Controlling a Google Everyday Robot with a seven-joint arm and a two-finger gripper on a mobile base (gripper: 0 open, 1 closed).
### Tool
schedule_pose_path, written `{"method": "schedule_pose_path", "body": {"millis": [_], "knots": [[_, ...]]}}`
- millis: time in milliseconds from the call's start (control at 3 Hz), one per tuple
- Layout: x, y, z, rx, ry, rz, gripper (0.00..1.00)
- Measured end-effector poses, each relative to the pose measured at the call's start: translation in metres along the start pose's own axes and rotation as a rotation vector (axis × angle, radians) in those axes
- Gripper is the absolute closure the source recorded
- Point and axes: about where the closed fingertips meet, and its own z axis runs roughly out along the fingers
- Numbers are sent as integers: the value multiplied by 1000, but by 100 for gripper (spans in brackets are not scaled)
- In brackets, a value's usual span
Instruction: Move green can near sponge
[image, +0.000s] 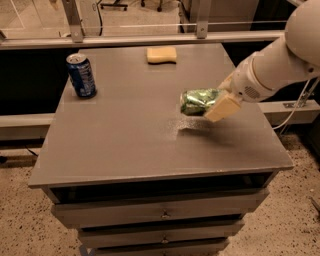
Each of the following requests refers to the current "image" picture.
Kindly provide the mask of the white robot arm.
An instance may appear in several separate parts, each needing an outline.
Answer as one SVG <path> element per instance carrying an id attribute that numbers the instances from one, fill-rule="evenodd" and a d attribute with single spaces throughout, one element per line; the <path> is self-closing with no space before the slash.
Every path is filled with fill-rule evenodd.
<path id="1" fill-rule="evenodd" d="M 243 60 L 219 85 L 221 94 L 204 114 L 212 122 L 260 102 L 293 83 L 320 75 L 320 0 L 307 0 L 287 20 L 285 32 Z"/>

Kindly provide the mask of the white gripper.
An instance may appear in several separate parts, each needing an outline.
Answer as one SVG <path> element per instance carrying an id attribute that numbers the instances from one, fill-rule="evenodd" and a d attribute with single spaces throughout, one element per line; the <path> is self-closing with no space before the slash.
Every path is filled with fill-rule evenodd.
<path id="1" fill-rule="evenodd" d="M 233 115 L 241 108 L 241 97 L 246 102 L 260 102 L 272 96 L 272 91 L 264 87 L 258 80 L 253 66 L 254 56 L 243 60 L 218 86 L 219 90 L 225 90 L 214 105 L 204 114 L 204 117 L 212 122 L 220 121 Z"/>

